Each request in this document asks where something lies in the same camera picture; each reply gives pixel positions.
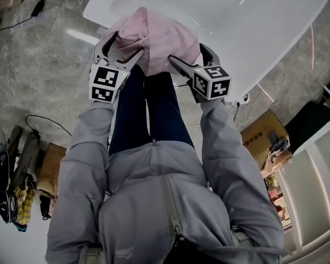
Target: power cord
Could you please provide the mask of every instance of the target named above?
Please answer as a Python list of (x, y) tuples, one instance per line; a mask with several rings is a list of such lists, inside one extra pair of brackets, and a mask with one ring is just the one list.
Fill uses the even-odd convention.
[(236, 120), (236, 116), (237, 116), (237, 114), (238, 114), (238, 108), (240, 107), (240, 103), (239, 102), (237, 102), (237, 110), (236, 110), (236, 114), (235, 114), (235, 117), (233, 118), (233, 121), (235, 121)]
[(177, 87), (183, 87), (183, 86), (188, 86), (188, 84), (183, 84), (183, 85), (174, 85), (175, 88)]
[(249, 104), (250, 104), (250, 101), (248, 102), (248, 104), (247, 104), (247, 106), (246, 106), (246, 110), (245, 110), (245, 112), (244, 112), (244, 118), (243, 118), (243, 120), (241, 121), (240, 125), (238, 125), (237, 129), (239, 129), (239, 128), (241, 127), (241, 125), (243, 124), (243, 122), (245, 122), (246, 119), (247, 119), (247, 109), (248, 109)]
[(22, 24), (22, 23), (24, 23), (24, 22), (26, 22), (26, 21), (29, 21), (29, 20), (30, 20), (31, 18), (33, 18), (33, 17), (37, 17), (38, 14), (39, 14), (39, 12), (42, 10), (43, 6), (44, 6), (44, 0), (40, 0), (40, 1), (37, 3), (37, 5), (35, 6), (33, 12), (31, 13), (31, 17), (30, 17), (29, 19), (26, 19), (26, 20), (24, 20), (24, 21), (21, 21), (21, 22), (15, 24), (15, 25), (12, 25), (12, 26), (4, 27), (3, 29), (0, 29), (0, 31), (5, 30), (5, 29), (11, 29), (11, 28), (14, 28), (14, 27), (17, 26), (17, 25), (20, 25), (20, 24)]
[(39, 118), (43, 118), (43, 119), (50, 120), (51, 122), (54, 122), (55, 124), (59, 125), (62, 129), (64, 129), (64, 130), (68, 133), (68, 135), (72, 136), (71, 133), (70, 133), (69, 131), (67, 131), (67, 130), (66, 130), (66, 129), (65, 129), (60, 123), (57, 123), (56, 121), (53, 121), (53, 120), (50, 119), (50, 118), (42, 117), (42, 116), (40, 116), (40, 115), (28, 114), (28, 115), (26, 116), (24, 122), (27, 124), (27, 126), (28, 126), (30, 129), (32, 129), (33, 134), (36, 136), (36, 138), (37, 138), (38, 140), (40, 140), (41, 137), (40, 137), (38, 131), (35, 130), (35, 129), (33, 129), (32, 126), (30, 126), (30, 125), (27, 123), (27, 119), (28, 119), (28, 117), (39, 117)]

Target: power outlet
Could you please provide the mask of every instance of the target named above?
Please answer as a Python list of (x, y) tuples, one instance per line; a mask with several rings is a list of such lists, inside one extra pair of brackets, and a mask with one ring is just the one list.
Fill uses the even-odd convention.
[(249, 103), (249, 100), (250, 100), (249, 94), (247, 94), (247, 95), (244, 95), (241, 99), (239, 99), (237, 101), (237, 103), (240, 103), (240, 105), (242, 106), (242, 105), (248, 104)]
[(241, 99), (239, 99), (238, 101), (234, 101), (234, 102), (229, 102), (228, 104), (230, 106), (237, 106), (237, 103), (240, 103), (240, 106), (242, 105), (246, 105), (248, 104), (250, 101), (250, 97), (249, 94), (244, 95)]

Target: dark blue jeans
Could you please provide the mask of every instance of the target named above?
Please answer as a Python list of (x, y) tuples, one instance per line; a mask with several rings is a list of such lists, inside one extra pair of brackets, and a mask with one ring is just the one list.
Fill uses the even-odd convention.
[[(148, 104), (150, 134), (147, 129)], [(156, 141), (180, 141), (193, 146), (182, 120), (170, 73), (145, 76), (133, 67), (119, 95), (109, 155)]]

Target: cardboard box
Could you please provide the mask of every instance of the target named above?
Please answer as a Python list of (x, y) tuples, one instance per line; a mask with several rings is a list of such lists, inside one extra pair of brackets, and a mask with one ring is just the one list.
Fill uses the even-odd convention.
[(283, 166), (292, 157), (289, 150), (283, 150), (274, 153), (274, 163), (269, 164), (271, 161), (270, 149), (272, 145), (268, 135), (274, 132), (278, 139), (286, 138), (288, 140), (287, 147), (290, 146), (287, 131), (276, 115), (270, 110), (241, 132), (243, 145), (258, 163), (263, 177), (276, 171), (278, 166)]
[(65, 148), (50, 143), (38, 177), (37, 190), (54, 201), (57, 199), (60, 162), (65, 154)]

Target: hoodie logo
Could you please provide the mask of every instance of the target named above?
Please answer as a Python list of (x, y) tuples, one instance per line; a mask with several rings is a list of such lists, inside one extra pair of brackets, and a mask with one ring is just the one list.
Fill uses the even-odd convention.
[(121, 250), (117, 250), (116, 253), (116, 257), (118, 258), (125, 258), (125, 259), (130, 259), (133, 256), (133, 246), (128, 248), (128, 249), (121, 249)]

